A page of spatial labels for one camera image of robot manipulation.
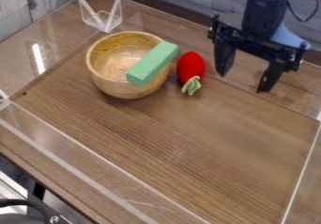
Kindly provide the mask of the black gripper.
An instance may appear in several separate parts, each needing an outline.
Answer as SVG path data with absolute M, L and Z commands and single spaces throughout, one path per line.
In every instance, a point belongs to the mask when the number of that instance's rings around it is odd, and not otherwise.
M 310 44 L 286 27 L 286 11 L 299 22 L 290 0 L 247 0 L 240 25 L 222 21 L 218 14 L 211 17 L 208 36 L 214 43 L 214 62 L 218 74 L 224 77 L 231 69 L 235 51 L 240 50 L 270 62 L 257 92 L 269 92 L 283 71 L 297 70 Z

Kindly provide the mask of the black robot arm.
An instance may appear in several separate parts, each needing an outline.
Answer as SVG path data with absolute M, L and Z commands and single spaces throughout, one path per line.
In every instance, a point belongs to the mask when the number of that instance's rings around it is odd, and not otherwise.
M 269 62 L 257 93 L 271 90 L 283 72 L 298 70 L 305 52 L 311 48 L 309 42 L 285 25 L 287 11 L 299 22 L 305 22 L 315 14 L 317 9 L 306 19 L 302 19 L 293 11 L 290 0 L 247 0 L 239 26 L 223 22 L 218 13 L 211 16 L 208 38 L 218 74 L 224 77 L 228 73 L 236 51 L 246 52 Z

